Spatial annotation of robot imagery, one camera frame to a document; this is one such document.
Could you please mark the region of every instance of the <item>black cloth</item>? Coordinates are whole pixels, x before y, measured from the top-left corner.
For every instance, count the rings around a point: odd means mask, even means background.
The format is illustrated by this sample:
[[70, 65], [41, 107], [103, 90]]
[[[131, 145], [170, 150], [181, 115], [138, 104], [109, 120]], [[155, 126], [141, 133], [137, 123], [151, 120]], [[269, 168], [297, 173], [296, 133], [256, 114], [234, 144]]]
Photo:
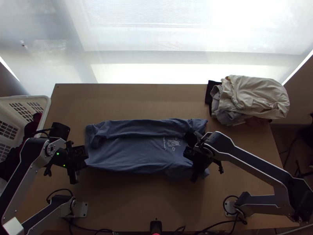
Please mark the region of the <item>black cloth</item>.
[[8, 182], [19, 163], [20, 163], [19, 147], [11, 148], [5, 160], [0, 163], [0, 177]]
[[37, 130], [38, 124], [39, 123], [37, 122], [31, 121], [24, 127], [23, 142], [25, 142], [25, 140], [27, 140], [28, 138], [34, 137], [34, 133]]
[[213, 98], [210, 95], [210, 92], [215, 85], [222, 85], [222, 83], [218, 81], [209, 80], [208, 85], [207, 85], [207, 93], [205, 94], [205, 100], [204, 100], [204, 102], [209, 105], [210, 116], [212, 115], [212, 101], [213, 101]]

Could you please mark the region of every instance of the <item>folded t-shirt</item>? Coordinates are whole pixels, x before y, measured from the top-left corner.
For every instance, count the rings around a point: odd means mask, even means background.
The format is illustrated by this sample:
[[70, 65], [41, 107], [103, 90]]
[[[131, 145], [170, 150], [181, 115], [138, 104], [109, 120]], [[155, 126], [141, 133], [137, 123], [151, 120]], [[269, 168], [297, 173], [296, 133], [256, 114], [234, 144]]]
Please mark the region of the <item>folded t-shirt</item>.
[[[104, 121], [86, 127], [85, 147], [91, 167], [172, 178], [192, 175], [193, 162], [183, 156], [190, 131], [205, 133], [206, 119]], [[206, 169], [202, 177], [209, 175]]]

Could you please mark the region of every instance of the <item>white curtain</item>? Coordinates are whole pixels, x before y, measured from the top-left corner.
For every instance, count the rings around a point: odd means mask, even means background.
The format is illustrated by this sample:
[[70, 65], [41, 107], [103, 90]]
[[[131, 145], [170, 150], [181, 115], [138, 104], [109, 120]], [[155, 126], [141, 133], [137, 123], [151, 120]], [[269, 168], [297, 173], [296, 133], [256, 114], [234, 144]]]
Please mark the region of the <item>white curtain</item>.
[[313, 49], [311, 0], [0, 0], [0, 57], [55, 83], [283, 83]]

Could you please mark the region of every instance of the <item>wooden table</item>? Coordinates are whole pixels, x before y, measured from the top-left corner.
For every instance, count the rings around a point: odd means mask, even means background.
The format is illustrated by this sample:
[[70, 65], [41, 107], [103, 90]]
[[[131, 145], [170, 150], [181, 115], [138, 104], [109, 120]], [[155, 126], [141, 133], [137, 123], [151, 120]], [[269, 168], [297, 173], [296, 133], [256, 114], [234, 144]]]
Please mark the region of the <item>wooden table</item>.
[[[71, 128], [69, 140], [84, 144], [87, 124], [117, 119], [206, 118], [207, 131], [221, 131], [234, 143], [282, 167], [270, 126], [252, 128], [246, 125], [226, 127], [209, 116], [204, 104], [206, 85], [113, 85], [58, 84], [45, 128], [60, 122]], [[248, 191], [252, 195], [273, 194], [273, 188], [244, 170], [223, 162], [220, 175], [212, 164], [210, 175], [196, 183], [188, 179], [173, 181], [160, 175], [112, 173], [88, 168], [81, 172], [80, 183], [69, 184], [65, 169], [54, 166], [52, 177], [38, 172], [22, 208], [20, 221], [45, 207], [46, 196], [53, 190], [69, 188], [77, 200], [89, 202], [86, 218], [76, 223], [88, 228], [110, 228], [115, 231], [148, 231], [151, 220], [161, 220], [164, 231], [186, 225], [186, 231], [204, 229], [227, 220], [222, 208], [228, 195]], [[236, 229], [281, 228], [298, 226], [287, 217], [255, 214], [248, 225], [238, 223]], [[229, 230], [232, 223], [216, 229]], [[59, 220], [52, 229], [68, 229]]]

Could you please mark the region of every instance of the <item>robotic arm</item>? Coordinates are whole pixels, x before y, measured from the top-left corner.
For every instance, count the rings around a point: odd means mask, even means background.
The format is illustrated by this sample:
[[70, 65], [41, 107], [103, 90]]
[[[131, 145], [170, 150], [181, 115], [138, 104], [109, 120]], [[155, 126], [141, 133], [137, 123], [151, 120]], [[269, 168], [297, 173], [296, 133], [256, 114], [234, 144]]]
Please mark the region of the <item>robotic arm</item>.
[[313, 191], [304, 179], [294, 178], [287, 171], [237, 147], [223, 133], [206, 133], [192, 149], [186, 148], [184, 156], [204, 160], [207, 164], [204, 168], [214, 162], [219, 165], [220, 173], [223, 173], [221, 161], [229, 161], [273, 186], [274, 195], [252, 196], [243, 192], [231, 203], [233, 211], [244, 217], [255, 213], [285, 215], [293, 222], [308, 222], [311, 218]]
[[88, 204], [77, 202], [73, 195], [55, 195], [43, 210], [20, 223], [15, 214], [38, 170], [46, 167], [44, 175], [51, 176], [51, 166], [67, 169], [71, 184], [76, 184], [76, 172], [86, 166], [84, 146], [72, 147], [68, 141], [69, 127], [53, 123], [48, 138], [29, 138], [20, 152], [20, 163], [0, 197], [0, 234], [41, 234], [59, 217], [85, 217]]
[[[77, 202], [73, 195], [55, 195], [43, 210], [20, 223], [15, 213], [23, 201], [30, 184], [45, 167], [44, 175], [52, 175], [51, 166], [67, 169], [71, 184], [77, 183], [76, 172], [86, 166], [88, 158], [84, 146], [73, 147], [67, 141], [69, 127], [53, 123], [48, 138], [29, 138], [20, 152], [20, 164], [11, 176], [0, 197], [0, 234], [41, 234], [59, 217], [85, 217], [88, 204]], [[221, 161], [230, 161], [274, 187], [274, 195], [252, 196], [243, 192], [236, 202], [227, 203], [230, 209], [244, 217], [254, 213], [285, 215], [291, 221], [307, 222], [313, 212], [313, 191], [303, 179], [292, 177], [287, 171], [237, 147], [220, 132], [208, 132], [204, 136], [194, 132], [195, 140], [189, 143], [184, 156], [194, 162], [195, 181], [211, 163], [219, 166]]]

